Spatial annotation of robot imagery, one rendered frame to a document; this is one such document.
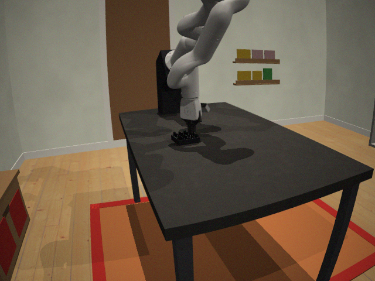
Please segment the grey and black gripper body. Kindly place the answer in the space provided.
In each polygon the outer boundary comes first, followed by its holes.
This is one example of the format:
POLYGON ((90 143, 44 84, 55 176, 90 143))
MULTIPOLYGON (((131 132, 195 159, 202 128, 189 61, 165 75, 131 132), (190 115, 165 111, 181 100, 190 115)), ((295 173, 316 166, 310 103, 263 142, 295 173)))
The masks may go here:
POLYGON ((182 98, 180 102, 180 117, 182 119, 197 120, 202 117, 202 108, 199 97, 193 99, 182 98))

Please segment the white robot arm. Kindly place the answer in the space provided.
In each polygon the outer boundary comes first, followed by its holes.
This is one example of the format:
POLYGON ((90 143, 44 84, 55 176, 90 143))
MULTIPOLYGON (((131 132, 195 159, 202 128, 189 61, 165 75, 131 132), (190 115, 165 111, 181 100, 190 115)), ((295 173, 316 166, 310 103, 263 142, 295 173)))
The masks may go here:
POLYGON ((175 51, 170 51, 165 57, 165 64, 170 70, 168 87, 181 88, 182 97, 187 99, 199 97, 198 66, 210 61, 233 14, 242 11, 250 0, 201 1, 203 5, 199 11, 179 21, 177 31, 183 37, 175 51))

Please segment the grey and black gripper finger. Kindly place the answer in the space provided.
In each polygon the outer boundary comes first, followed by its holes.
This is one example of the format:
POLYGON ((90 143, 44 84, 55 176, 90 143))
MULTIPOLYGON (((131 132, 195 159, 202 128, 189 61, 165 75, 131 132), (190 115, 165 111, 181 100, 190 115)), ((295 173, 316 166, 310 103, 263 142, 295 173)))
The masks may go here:
POLYGON ((202 119, 201 119, 200 113, 199 113, 198 120, 195 120, 195 121, 192 120, 191 134, 193 134, 194 132, 196 133, 196 125, 197 125, 197 123, 199 123, 199 122, 202 122, 202 119))
POLYGON ((182 120, 184 120, 186 122, 188 133, 190 133, 191 132, 192 121, 188 120, 188 119, 182 119, 182 120))

